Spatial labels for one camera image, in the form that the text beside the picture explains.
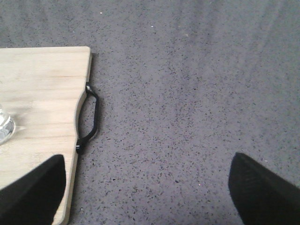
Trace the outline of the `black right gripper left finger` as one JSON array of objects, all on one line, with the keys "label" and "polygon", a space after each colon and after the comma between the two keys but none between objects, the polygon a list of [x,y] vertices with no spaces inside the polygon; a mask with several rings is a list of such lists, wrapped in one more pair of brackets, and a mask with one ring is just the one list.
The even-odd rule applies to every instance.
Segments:
[{"label": "black right gripper left finger", "polygon": [[0,223],[51,225],[65,187],[64,157],[54,155],[0,191]]}]

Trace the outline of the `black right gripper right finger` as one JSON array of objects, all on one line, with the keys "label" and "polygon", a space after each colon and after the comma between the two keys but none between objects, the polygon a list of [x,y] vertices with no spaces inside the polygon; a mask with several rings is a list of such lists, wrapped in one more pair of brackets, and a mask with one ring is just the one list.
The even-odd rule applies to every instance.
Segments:
[{"label": "black right gripper right finger", "polygon": [[228,187],[245,225],[298,225],[300,190],[244,153],[231,162]]}]

